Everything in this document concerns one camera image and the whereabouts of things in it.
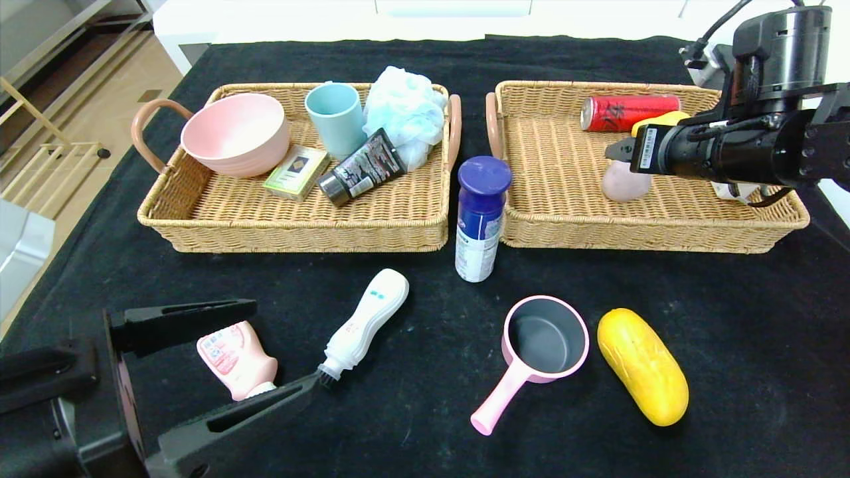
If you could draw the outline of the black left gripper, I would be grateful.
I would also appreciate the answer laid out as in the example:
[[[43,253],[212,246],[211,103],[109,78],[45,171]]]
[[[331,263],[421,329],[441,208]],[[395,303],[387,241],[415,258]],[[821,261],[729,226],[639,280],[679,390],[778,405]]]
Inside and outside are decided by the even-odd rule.
[[[146,458],[136,400],[121,353],[137,357],[200,339],[245,321],[254,299],[225,299],[100,311],[81,338],[94,354],[87,384],[51,400],[52,477],[234,477],[249,453],[313,400],[321,373],[221,406],[161,434]]]

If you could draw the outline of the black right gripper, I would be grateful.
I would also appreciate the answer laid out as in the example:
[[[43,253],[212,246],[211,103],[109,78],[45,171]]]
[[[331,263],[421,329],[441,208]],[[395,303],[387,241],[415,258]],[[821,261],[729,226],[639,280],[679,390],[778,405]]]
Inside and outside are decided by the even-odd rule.
[[[610,160],[631,163],[634,173],[676,177],[710,177],[710,139],[689,139],[702,126],[667,126],[650,123],[638,128],[637,136],[620,139],[604,150]]]

